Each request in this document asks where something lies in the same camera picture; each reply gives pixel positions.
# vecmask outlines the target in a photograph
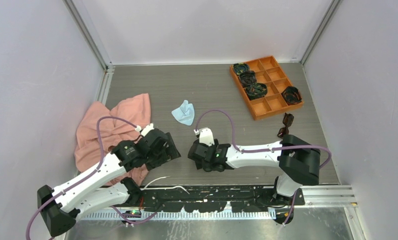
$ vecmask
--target orange compartment tray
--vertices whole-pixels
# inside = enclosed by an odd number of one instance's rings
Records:
[[[294,109],[299,109],[303,106],[303,99],[301,103],[295,105],[288,105],[286,101],[284,101],[281,93],[286,87],[293,85],[273,56],[267,56],[244,63],[249,66],[251,71],[255,72],[257,82],[265,84],[268,88],[268,93],[264,97],[249,100],[245,89],[241,86],[240,80],[234,72],[233,66],[230,66],[230,73],[234,83],[240,91],[240,95],[243,97],[254,120],[282,114]]]

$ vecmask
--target blue napkin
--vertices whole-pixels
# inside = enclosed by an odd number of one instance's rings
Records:
[[[191,126],[193,124],[194,107],[193,104],[188,103],[187,100],[184,100],[183,104],[179,108],[173,110],[171,113],[180,123],[187,126]]]

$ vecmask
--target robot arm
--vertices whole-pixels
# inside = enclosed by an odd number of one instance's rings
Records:
[[[146,165],[147,169],[151,170],[181,156],[171,134],[154,128],[152,123],[140,134],[142,138],[137,143],[131,140],[121,141],[104,157],[100,169],[97,169],[97,163],[64,184],[54,188],[44,185],[37,191],[37,205],[40,207],[64,189],[97,171],[87,180],[64,192],[41,211],[52,237],[68,231],[78,219],[91,212],[116,204],[134,204],[138,201],[140,188],[131,178],[126,177],[114,186],[98,190],[108,181],[133,168]]]
[[[196,162],[197,169],[206,172],[232,170],[245,166],[265,166],[281,168],[284,173],[275,183],[275,198],[291,198],[301,186],[319,184],[319,163],[321,153],[318,149],[295,149],[271,151],[285,146],[309,145],[293,135],[285,135],[282,141],[270,144],[238,146],[219,144],[209,128],[195,131],[199,137],[190,148],[188,158]]]

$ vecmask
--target pink towel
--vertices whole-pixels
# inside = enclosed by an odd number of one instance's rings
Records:
[[[144,128],[150,123],[149,94],[144,93],[132,98],[122,100],[116,107],[109,111],[101,102],[95,101],[87,110],[77,129],[77,147],[75,149],[75,165],[83,172],[100,160],[99,142],[97,141],[96,123],[103,116],[120,117],[140,125]],[[134,140],[139,133],[131,125],[116,119],[104,119],[100,122],[100,135],[102,137],[105,154],[110,152],[122,140]],[[135,168],[119,176],[106,185],[114,185],[124,177],[133,178],[140,185],[148,173],[146,165]]]

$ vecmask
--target sunglasses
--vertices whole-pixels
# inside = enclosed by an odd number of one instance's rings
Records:
[[[291,127],[293,120],[294,120],[294,116],[292,114],[289,114],[289,113],[284,114],[283,124],[285,127],[280,128],[280,130],[278,131],[277,136],[279,138],[282,139],[284,137],[284,135],[289,134],[289,127]]]

